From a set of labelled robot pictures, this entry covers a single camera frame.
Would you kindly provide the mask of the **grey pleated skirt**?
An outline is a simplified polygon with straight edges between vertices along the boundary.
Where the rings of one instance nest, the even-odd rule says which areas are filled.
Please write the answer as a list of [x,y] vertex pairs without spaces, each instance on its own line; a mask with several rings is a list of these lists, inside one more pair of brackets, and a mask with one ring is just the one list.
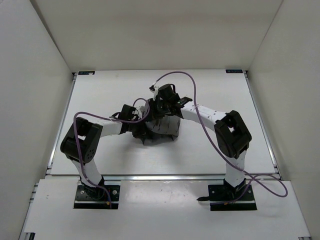
[[147,135],[143,137],[143,145],[174,141],[179,136],[181,119],[177,116],[164,116],[161,119],[144,123]]

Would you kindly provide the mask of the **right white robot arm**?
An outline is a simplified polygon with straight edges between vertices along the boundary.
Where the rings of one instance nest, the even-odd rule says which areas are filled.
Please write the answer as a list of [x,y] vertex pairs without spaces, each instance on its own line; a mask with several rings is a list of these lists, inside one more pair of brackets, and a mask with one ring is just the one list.
[[149,99],[150,121],[147,128],[155,134],[177,137],[181,120],[193,121],[215,133],[218,149],[227,160],[224,195],[236,200],[245,186],[245,156],[252,140],[240,114],[221,112],[195,103],[187,96],[180,97],[174,84],[152,85]]

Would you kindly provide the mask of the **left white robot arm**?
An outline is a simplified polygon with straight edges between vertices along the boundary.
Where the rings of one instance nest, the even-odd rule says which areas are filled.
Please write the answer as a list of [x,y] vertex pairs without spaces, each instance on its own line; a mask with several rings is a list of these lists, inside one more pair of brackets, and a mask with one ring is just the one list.
[[78,170],[85,193],[95,201],[107,198],[104,177],[99,173],[94,156],[101,138],[137,132],[144,125],[150,107],[123,105],[120,112],[110,117],[100,117],[88,112],[78,112],[60,145],[60,151],[71,160]]

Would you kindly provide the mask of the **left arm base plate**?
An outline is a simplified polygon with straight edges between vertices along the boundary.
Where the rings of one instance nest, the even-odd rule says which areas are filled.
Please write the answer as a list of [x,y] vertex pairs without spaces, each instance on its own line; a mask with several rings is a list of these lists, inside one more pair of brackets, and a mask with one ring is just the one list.
[[87,210],[117,210],[119,208],[121,182],[105,181],[104,188],[108,190],[109,196],[103,189],[92,190],[80,181],[77,184],[73,208]]

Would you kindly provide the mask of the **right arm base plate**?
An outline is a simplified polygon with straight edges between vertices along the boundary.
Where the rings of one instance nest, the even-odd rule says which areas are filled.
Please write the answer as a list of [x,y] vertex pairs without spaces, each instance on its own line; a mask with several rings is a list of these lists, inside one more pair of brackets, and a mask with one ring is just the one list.
[[238,193],[222,184],[208,185],[208,196],[197,198],[199,202],[209,202],[210,211],[256,211],[257,205],[251,185],[246,184]]

